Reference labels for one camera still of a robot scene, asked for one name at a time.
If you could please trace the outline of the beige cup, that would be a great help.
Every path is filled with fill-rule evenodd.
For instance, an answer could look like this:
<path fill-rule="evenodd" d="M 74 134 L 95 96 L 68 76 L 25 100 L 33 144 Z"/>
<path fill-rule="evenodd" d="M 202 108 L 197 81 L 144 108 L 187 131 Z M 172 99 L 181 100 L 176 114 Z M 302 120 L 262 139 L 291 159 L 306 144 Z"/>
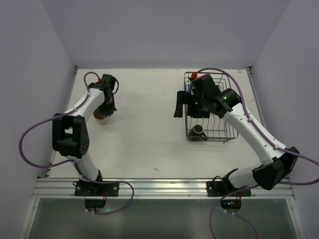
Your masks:
<path fill-rule="evenodd" d="M 106 124 L 111 117 L 111 113 L 109 109 L 98 107 L 93 112 L 93 117 L 99 124 Z"/>

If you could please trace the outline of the dark brown mug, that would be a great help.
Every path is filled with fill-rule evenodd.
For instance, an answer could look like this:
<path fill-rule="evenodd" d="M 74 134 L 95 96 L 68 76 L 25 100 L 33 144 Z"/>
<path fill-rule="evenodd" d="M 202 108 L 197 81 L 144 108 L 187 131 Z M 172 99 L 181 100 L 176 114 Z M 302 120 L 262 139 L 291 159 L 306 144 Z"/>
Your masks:
<path fill-rule="evenodd" d="M 199 124 L 191 128 L 188 137 L 190 141 L 207 141 L 207 135 L 204 133 L 203 127 Z"/>

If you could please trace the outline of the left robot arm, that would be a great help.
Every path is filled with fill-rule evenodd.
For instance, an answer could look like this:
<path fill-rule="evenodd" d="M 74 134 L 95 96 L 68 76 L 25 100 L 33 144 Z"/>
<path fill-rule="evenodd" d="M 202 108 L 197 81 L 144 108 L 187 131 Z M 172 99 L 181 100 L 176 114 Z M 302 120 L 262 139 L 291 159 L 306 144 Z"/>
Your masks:
<path fill-rule="evenodd" d="M 104 74 L 95 83 L 84 83 L 87 90 L 84 96 L 70 110 L 54 115 L 52 147 L 71 161 L 80 180 L 101 184 L 102 174 L 88 153 L 87 121 L 93 116 L 98 123 L 105 124 L 117 111 L 114 94 L 118 91 L 119 82 L 114 76 Z"/>

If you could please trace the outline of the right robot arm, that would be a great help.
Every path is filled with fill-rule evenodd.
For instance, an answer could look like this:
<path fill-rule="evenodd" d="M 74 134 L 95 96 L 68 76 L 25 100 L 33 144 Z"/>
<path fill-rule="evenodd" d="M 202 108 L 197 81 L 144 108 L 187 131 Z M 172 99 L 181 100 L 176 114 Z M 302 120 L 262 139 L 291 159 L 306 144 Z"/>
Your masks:
<path fill-rule="evenodd" d="M 233 89 L 221 91 L 210 74 L 190 78 L 191 90 L 178 91 L 176 94 L 175 118 L 183 116 L 183 108 L 192 118 L 208 118 L 210 114 L 218 116 L 231 125 L 250 145 L 259 158 L 260 164 L 245 169 L 233 169 L 220 181 L 217 187 L 225 194 L 236 189 L 257 184 L 265 190 L 271 190 L 287 177 L 297 162 L 298 150 L 287 148 L 243 108 L 241 96 Z"/>

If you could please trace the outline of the blue mug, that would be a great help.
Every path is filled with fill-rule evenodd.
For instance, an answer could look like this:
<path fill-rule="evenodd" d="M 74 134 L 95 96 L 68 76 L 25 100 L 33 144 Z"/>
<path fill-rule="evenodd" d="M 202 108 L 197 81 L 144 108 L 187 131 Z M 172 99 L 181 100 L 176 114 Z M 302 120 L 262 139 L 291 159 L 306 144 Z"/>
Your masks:
<path fill-rule="evenodd" d="M 194 85 L 193 82 L 189 82 L 188 90 L 187 90 L 191 95 L 194 95 Z"/>

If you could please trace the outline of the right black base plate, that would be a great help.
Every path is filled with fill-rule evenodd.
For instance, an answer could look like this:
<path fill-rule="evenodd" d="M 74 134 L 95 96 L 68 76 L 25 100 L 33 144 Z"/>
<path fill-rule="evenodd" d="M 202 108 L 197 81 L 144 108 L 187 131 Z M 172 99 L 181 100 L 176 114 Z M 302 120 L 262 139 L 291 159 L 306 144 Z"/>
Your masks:
<path fill-rule="evenodd" d="M 228 177 L 215 176 L 212 180 L 206 181 L 206 190 L 208 197 L 223 197 L 235 191 L 239 188 L 235 188 L 229 181 Z"/>

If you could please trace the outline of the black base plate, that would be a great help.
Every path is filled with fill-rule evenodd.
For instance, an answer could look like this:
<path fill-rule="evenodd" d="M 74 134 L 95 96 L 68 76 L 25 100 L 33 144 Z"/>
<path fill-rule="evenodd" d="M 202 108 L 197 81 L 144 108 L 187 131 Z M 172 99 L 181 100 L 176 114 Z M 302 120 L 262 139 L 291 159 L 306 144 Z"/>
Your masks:
<path fill-rule="evenodd" d="M 206 190 L 208 197 L 223 197 L 235 191 L 239 188 L 235 188 L 229 181 L 228 177 L 215 176 L 212 180 L 206 181 Z"/>
<path fill-rule="evenodd" d="M 119 183 L 96 184 L 83 180 L 73 182 L 75 196 L 84 197 L 117 197 Z"/>

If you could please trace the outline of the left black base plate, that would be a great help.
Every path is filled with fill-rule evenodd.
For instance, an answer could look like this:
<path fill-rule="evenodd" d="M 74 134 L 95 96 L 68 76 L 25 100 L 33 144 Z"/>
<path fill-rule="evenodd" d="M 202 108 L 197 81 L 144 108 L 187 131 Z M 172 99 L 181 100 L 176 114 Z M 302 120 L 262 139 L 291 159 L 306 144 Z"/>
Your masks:
<path fill-rule="evenodd" d="M 117 197 L 119 183 L 96 184 L 83 180 L 73 182 L 75 196 L 84 197 Z"/>

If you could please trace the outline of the aluminium mounting rail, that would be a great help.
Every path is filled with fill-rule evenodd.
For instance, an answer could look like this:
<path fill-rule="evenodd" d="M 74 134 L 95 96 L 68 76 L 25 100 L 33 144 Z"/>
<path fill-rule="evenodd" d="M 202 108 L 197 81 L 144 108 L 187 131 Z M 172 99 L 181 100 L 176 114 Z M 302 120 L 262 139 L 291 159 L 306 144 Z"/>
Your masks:
<path fill-rule="evenodd" d="M 34 198 L 75 198 L 76 178 L 37 179 L 33 189 Z M 207 179 L 127 179 L 134 188 L 135 199 L 208 199 Z M 277 185 L 271 191 L 262 188 L 251 190 L 247 199 L 293 199 L 289 185 Z"/>

